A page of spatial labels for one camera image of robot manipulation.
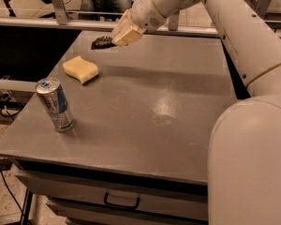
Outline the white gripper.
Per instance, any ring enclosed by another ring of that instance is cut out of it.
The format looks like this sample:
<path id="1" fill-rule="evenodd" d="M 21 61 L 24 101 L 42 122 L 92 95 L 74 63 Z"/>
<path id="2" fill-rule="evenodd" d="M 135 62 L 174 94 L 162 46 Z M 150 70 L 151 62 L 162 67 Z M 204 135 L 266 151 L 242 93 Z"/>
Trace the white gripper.
<path id="1" fill-rule="evenodd" d="M 134 0 L 132 8 L 124 12 L 113 28 L 112 43 L 119 47 L 127 46 L 140 40 L 146 30 L 157 30 L 166 20 L 153 0 Z"/>

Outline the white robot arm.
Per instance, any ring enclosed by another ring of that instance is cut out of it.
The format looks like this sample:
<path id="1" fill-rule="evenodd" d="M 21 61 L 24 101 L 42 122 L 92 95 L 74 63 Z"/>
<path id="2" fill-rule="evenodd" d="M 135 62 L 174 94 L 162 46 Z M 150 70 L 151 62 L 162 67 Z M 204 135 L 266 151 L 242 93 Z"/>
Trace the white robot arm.
<path id="1" fill-rule="evenodd" d="M 281 38 L 244 0 L 135 0 L 113 41 L 137 41 L 198 2 L 232 62 L 238 99 L 209 141 L 209 225 L 281 225 Z"/>

